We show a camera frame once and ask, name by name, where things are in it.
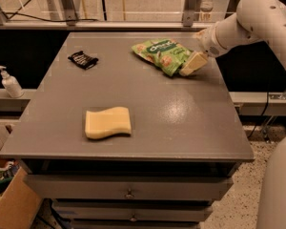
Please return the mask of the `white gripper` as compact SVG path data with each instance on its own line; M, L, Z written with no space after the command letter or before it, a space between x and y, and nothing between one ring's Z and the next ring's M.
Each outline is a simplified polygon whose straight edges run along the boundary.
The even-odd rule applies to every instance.
M216 22L207 29L198 31L194 38L199 39L205 52L193 52L182 65L179 74L188 76L208 63L208 55L219 57L227 53L235 45L235 21L223 20Z

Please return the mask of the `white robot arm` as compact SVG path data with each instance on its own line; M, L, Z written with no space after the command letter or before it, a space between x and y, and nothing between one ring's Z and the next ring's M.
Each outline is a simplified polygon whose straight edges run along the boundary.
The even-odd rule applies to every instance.
M286 71L286 6L279 0L240 0L236 12L194 35L198 48L179 73L192 74L230 49L265 41ZM286 136L271 154L260 192L256 229L286 229Z

